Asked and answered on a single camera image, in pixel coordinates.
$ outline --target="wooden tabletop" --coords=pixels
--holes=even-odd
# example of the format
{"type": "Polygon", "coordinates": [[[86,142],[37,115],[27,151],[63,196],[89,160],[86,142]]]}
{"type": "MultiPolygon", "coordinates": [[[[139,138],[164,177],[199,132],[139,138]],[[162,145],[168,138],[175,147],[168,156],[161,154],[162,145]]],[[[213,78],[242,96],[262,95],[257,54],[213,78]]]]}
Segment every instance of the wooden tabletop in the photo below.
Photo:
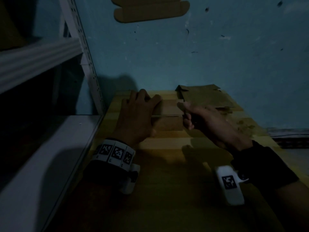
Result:
{"type": "MultiPolygon", "coordinates": [[[[163,99],[178,99],[175,91],[150,91],[163,99]]],[[[121,100],[118,92],[80,168],[114,130],[121,100]]],[[[226,118],[263,146],[269,146],[309,186],[284,150],[230,97],[233,113],[226,118]]],[[[216,147],[200,131],[159,131],[140,143],[134,163],[141,166],[130,196],[81,180],[60,208],[47,231],[283,231],[271,208],[252,184],[241,184],[246,204],[226,206],[212,170],[230,165],[232,156],[216,147]]]]}

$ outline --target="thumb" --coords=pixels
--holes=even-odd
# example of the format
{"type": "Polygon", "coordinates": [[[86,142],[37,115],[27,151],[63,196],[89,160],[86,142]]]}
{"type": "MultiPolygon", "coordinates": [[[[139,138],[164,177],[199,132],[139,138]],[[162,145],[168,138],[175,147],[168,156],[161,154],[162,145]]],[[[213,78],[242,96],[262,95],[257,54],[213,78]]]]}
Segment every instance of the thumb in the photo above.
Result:
{"type": "Polygon", "coordinates": [[[203,107],[191,105],[190,102],[183,102],[183,106],[187,111],[196,115],[205,116],[207,112],[203,107]]]}

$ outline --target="wristband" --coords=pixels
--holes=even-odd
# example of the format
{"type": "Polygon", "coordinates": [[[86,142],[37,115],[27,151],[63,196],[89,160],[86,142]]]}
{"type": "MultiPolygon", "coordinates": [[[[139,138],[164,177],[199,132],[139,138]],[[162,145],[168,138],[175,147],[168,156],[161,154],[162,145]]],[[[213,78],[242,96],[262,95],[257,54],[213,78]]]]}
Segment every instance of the wristband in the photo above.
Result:
{"type": "Polygon", "coordinates": [[[84,170],[87,180],[114,185],[128,176],[135,151],[116,139],[105,139],[99,145],[91,162],[84,170]]]}
{"type": "Polygon", "coordinates": [[[231,164],[258,188],[278,189],[299,178],[269,147],[253,141],[253,147],[233,152],[231,164]]]}

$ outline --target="hand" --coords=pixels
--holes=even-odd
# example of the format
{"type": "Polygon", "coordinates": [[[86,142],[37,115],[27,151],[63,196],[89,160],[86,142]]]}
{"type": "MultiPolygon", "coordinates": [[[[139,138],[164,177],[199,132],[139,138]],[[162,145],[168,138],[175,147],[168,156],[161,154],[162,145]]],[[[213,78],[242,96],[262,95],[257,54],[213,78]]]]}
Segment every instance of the hand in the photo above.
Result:
{"type": "Polygon", "coordinates": [[[253,146],[252,140],[238,132],[215,108],[193,106],[189,102],[184,102],[183,106],[186,110],[184,126],[200,130],[218,147],[241,151],[253,146]]]}
{"type": "Polygon", "coordinates": [[[144,89],[138,93],[131,91],[130,99],[122,100],[116,128],[110,137],[132,147],[147,137],[154,136],[155,131],[152,129],[150,120],[154,107],[161,100],[162,97],[158,94],[150,99],[144,89]]]}

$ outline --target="shelf board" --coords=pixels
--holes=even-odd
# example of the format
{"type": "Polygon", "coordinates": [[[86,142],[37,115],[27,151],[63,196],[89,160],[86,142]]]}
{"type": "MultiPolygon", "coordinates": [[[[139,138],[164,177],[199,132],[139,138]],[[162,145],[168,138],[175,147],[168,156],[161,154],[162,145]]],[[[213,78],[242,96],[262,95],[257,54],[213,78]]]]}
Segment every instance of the shelf board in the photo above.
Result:
{"type": "Polygon", "coordinates": [[[82,52],[78,38],[40,41],[0,52],[0,94],[82,52]]]}

